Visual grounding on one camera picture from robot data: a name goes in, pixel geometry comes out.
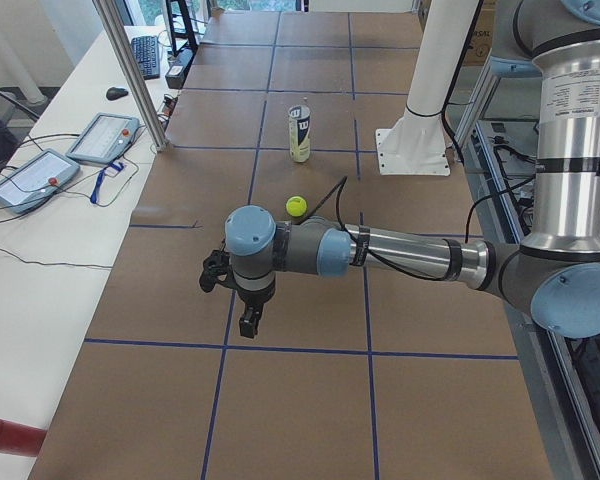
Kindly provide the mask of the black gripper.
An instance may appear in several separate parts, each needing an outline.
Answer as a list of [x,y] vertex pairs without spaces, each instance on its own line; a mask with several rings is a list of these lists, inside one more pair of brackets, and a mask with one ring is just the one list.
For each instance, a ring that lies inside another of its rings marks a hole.
[[239,289],[238,296],[244,303],[244,312],[239,320],[240,335],[254,339],[258,334],[264,305],[273,297],[273,289],[264,288],[257,291]]

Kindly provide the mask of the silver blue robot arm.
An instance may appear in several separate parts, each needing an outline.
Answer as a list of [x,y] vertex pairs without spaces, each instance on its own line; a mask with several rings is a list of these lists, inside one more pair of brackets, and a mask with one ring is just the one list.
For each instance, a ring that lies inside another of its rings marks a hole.
[[241,207],[200,285],[238,293],[243,336],[257,334],[277,272],[336,277],[373,264],[463,282],[568,338],[600,334],[600,1],[502,1],[493,47],[542,75],[531,232],[519,245],[459,243]]

